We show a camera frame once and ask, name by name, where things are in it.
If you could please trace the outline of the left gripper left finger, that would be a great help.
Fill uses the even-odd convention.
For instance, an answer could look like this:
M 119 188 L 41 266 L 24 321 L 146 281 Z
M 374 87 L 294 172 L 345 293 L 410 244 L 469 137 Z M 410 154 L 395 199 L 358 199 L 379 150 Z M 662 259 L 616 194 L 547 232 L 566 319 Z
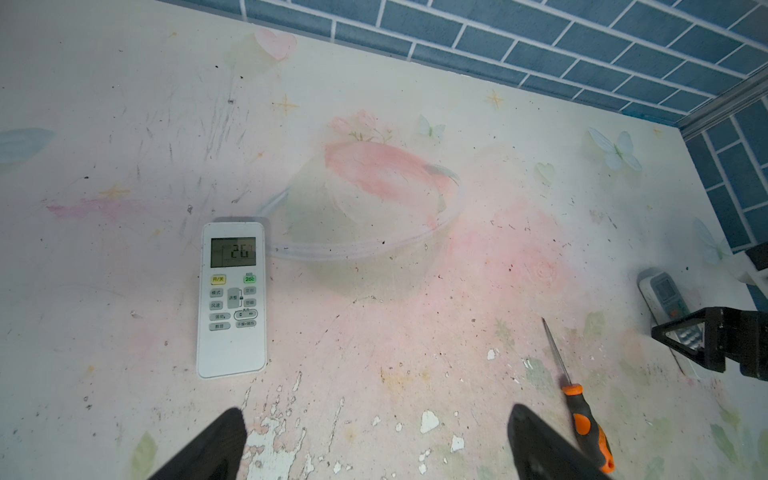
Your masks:
M 150 479 L 235 480 L 246 439 L 242 410 L 229 408 L 151 475 Z

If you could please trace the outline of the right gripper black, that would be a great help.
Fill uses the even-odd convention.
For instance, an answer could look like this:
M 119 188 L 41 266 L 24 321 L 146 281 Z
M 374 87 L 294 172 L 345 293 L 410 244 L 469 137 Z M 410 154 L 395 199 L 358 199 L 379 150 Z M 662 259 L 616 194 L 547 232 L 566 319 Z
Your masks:
M 724 372 L 726 357 L 743 376 L 767 380 L 767 314 L 708 307 L 654 326 L 654 340 L 714 372 Z

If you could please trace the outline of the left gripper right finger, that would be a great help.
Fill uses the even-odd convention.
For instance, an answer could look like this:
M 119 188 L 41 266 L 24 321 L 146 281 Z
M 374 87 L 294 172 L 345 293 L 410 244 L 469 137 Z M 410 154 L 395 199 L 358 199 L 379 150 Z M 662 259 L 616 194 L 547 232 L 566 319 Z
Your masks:
M 520 479 L 609 479 L 608 475 L 523 404 L 513 405 L 507 424 L 507 436 Z

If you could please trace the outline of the orange black screwdriver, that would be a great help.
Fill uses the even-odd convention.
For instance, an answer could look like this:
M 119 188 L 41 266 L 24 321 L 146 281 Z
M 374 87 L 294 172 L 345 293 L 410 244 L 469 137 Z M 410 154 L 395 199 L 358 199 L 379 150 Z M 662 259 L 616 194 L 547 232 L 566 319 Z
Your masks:
M 561 390 L 571 415 L 575 437 L 585 456 L 603 473 L 610 474 L 615 470 L 615 460 L 607 436 L 596 421 L 589 403 L 584 397 L 583 386 L 571 381 L 554 336 L 547 321 L 541 319 L 553 359 L 561 373 Z

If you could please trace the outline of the grey white remote control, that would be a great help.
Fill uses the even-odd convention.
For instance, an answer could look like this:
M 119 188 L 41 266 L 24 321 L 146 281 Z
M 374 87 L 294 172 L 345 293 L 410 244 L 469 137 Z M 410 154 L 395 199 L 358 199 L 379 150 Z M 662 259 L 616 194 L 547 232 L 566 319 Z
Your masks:
M 690 314 L 682 294 L 668 273 L 658 268 L 649 268 L 638 275 L 637 283 L 657 325 Z M 704 330 L 700 324 L 677 328 L 666 332 L 665 335 L 692 350 L 704 347 Z

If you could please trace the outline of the white remote with display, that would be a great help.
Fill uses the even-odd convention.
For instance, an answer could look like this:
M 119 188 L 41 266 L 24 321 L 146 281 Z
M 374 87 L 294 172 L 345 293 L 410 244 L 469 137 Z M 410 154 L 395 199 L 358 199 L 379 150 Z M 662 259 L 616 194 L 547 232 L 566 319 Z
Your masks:
M 196 370 L 214 379 L 268 363 L 266 229 L 248 218 L 208 223 L 201 234 Z

